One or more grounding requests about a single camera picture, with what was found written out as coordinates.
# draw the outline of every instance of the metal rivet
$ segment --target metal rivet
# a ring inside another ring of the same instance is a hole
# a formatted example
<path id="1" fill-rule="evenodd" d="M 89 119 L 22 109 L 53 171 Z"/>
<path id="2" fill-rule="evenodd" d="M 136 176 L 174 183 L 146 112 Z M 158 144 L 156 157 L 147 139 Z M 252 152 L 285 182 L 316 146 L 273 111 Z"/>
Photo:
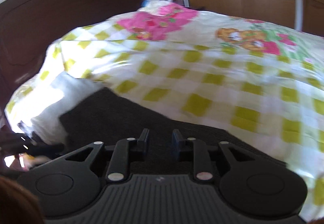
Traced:
<path id="1" fill-rule="evenodd" d="M 122 173 L 111 173 L 108 175 L 108 179 L 110 181 L 120 181 L 124 179 L 124 175 Z"/>
<path id="2" fill-rule="evenodd" d="M 213 175 L 209 172 L 200 172 L 196 175 L 199 180 L 210 180 L 213 178 Z"/>

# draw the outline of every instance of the black plastic device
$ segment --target black plastic device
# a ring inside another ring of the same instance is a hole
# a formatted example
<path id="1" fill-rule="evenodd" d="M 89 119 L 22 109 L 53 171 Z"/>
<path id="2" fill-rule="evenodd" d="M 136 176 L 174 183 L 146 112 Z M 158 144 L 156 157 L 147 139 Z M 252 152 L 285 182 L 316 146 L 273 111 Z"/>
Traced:
<path id="1" fill-rule="evenodd" d="M 17 181 L 39 197 L 53 224 L 304 223 L 306 184 L 284 166 L 229 142 L 184 139 L 178 130 L 170 144 L 176 160 L 192 161 L 191 174 L 131 174 L 130 163 L 148 150 L 145 129 L 114 146 L 84 146 Z"/>

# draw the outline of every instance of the round black pad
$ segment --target round black pad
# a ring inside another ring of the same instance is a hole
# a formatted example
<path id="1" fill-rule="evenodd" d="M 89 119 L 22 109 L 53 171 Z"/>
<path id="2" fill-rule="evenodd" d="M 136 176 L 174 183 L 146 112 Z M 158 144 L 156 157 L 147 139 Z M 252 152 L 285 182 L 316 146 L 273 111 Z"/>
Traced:
<path id="1" fill-rule="evenodd" d="M 60 217 L 91 204 L 100 192 L 98 177 L 83 162 L 49 163 L 22 174 L 18 183 L 39 198 L 46 217 Z"/>
<path id="2" fill-rule="evenodd" d="M 73 179 L 62 174 L 43 176 L 36 182 L 37 190 L 44 195 L 62 195 L 72 187 Z"/>
<path id="3" fill-rule="evenodd" d="M 266 219 L 297 214 L 307 196 L 301 177 L 265 161 L 237 163 L 221 178 L 219 189 L 235 209 Z"/>

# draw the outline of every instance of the black lever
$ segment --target black lever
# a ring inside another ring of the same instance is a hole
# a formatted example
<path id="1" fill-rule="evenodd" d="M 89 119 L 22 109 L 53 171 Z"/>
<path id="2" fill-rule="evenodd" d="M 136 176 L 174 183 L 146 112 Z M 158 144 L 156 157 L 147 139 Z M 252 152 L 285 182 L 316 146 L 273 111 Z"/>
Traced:
<path id="1" fill-rule="evenodd" d="M 178 129 L 173 131 L 172 143 L 174 154 L 178 161 L 193 160 L 193 178 L 197 182 L 213 182 L 213 165 L 208 151 L 208 146 L 204 141 L 196 138 L 185 140 Z"/>
<path id="2" fill-rule="evenodd" d="M 144 129 L 138 139 L 122 139 L 115 146 L 105 147 L 107 152 L 113 150 L 105 177 L 108 182 L 128 179 L 130 163 L 144 160 L 148 149 L 148 132 L 148 129 Z"/>

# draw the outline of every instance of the ridged black surface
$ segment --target ridged black surface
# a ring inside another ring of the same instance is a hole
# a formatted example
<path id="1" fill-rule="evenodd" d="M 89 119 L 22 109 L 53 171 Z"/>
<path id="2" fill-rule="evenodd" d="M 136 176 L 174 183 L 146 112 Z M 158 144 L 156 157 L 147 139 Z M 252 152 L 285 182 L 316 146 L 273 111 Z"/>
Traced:
<path id="1" fill-rule="evenodd" d="M 209 185 L 187 175 L 133 175 L 110 185 L 83 212 L 48 224 L 302 224 L 298 216 L 283 220 L 255 220 L 229 208 Z"/>

